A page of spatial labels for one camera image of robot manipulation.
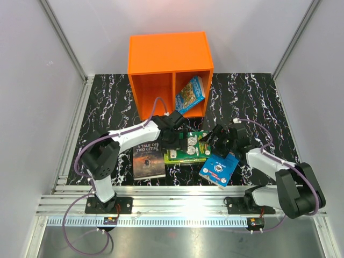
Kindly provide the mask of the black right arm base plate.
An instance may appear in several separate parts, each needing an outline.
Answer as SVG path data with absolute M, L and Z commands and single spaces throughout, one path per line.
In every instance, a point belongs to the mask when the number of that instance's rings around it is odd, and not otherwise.
M 245 200 L 244 197 L 225 197 L 224 204 L 227 207 L 228 214 L 275 214 L 276 211 L 272 207 L 257 206 L 250 201 Z

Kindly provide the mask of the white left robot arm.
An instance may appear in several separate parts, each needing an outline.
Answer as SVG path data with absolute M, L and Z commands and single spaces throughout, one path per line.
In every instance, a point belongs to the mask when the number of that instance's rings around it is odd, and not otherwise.
M 86 167 L 87 175 L 95 196 L 96 208 L 103 213 L 111 213 L 117 202 L 117 194 L 112 188 L 111 173 L 119 154 L 132 147 L 156 141 L 158 150 L 186 151 L 187 139 L 180 138 L 180 128 L 185 125 L 185 118 L 178 111 L 169 115 L 151 116 L 140 124 L 123 130 L 96 133 L 97 138 L 88 143 L 79 153 L 75 163 L 79 161 Z

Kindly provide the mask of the lime green spine book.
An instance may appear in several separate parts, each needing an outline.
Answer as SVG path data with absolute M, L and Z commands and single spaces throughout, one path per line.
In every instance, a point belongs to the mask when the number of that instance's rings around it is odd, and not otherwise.
M 207 160 L 205 157 L 194 157 L 177 150 L 167 150 L 163 156 L 165 164 L 187 165 L 193 163 L 202 163 Z

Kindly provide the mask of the A Tale of Two Cities book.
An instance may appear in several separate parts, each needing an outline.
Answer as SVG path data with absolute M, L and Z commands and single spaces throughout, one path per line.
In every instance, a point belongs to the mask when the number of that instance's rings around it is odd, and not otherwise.
M 133 178 L 147 180 L 166 176 L 164 154 L 157 140 L 133 147 Z

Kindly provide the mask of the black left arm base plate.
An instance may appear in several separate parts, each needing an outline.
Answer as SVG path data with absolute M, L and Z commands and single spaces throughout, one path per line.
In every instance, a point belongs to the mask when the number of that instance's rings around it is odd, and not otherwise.
M 131 214 L 133 201 L 132 197 L 116 197 L 102 203 L 97 197 L 89 197 L 84 212 L 86 214 Z

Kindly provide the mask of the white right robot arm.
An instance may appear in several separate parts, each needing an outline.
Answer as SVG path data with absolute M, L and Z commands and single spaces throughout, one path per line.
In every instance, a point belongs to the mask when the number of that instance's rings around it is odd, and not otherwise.
M 276 182 L 275 187 L 258 185 L 245 191 L 243 207 L 247 212 L 256 213 L 262 207 L 270 207 L 295 219 L 315 215 L 325 207 L 326 199 L 312 167 L 268 153 L 249 138 L 243 124 L 233 124 L 227 130 L 217 125 L 201 141 L 210 145 L 217 157 L 235 157 L 239 164 L 257 169 Z

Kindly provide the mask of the cyan cartoon cover book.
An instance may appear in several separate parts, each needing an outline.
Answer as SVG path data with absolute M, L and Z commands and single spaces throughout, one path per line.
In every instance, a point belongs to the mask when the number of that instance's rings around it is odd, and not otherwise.
M 185 114 L 205 99 L 203 81 L 200 76 L 194 76 L 176 95 L 176 111 Z

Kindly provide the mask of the green coin cover book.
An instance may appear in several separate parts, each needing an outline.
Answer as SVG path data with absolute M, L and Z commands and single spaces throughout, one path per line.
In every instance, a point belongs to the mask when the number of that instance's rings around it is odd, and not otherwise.
M 199 139 L 203 137 L 204 133 L 207 134 L 208 131 L 188 132 L 186 136 L 180 133 L 180 139 L 187 140 L 187 151 L 184 152 L 181 149 L 175 151 L 183 152 L 185 155 L 188 154 L 194 157 L 211 157 L 211 147 L 205 142 L 199 142 Z

